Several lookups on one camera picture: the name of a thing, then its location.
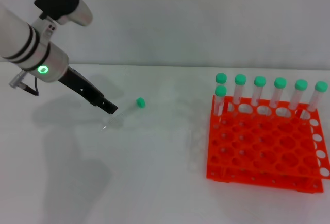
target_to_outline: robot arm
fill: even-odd
[[[113,114],[118,107],[104,98],[79,72],[71,69],[66,53],[50,42],[57,29],[54,21],[60,25],[67,21],[82,26],[91,23],[93,16],[85,2],[36,0],[35,5],[42,10],[42,14],[29,25],[0,3],[0,56],[22,69],[10,86],[20,87],[34,94],[30,87],[22,83],[24,76],[30,73],[44,82],[59,81],[92,105]]]

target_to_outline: green cap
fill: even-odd
[[[216,95],[218,97],[224,97],[227,94],[227,88],[224,86],[217,86],[216,87]]]
[[[295,82],[295,89],[299,91],[305,91],[307,89],[308,83],[304,79],[299,79]]]
[[[315,85],[315,90],[324,93],[328,89],[328,84],[325,81],[318,81]]]
[[[216,82],[218,84],[224,84],[227,82],[227,75],[225,73],[218,73],[216,76]]]
[[[266,78],[263,76],[256,76],[256,78],[254,78],[254,85],[256,85],[257,87],[263,87],[266,85]]]
[[[236,77],[235,77],[235,83],[237,85],[244,85],[246,83],[246,76],[243,75],[243,74],[238,74]]]
[[[144,108],[145,107],[145,101],[143,98],[138,98],[136,100],[136,104],[138,105],[139,108]]]
[[[283,77],[277,77],[274,82],[274,86],[277,89],[283,89],[287,85],[287,80],[284,79]]]

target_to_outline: white table surface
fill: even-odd
[[[59,82],[39,81],[40,96],[13,90],[19,69],[0,63],[0,223],[329,223],[330,182],[323,194],[304,194],[206,179],[209,113],[215,75],[265,75],[269,98],[275,77],[310,83],[330,71],[241,70],[147,66],[72,65],[120,108],[138,97],[145,109],[101,131],[109,115]],[[30,76],[27,83],[32,85]],[[330,142],[329,95],[319,106]]]

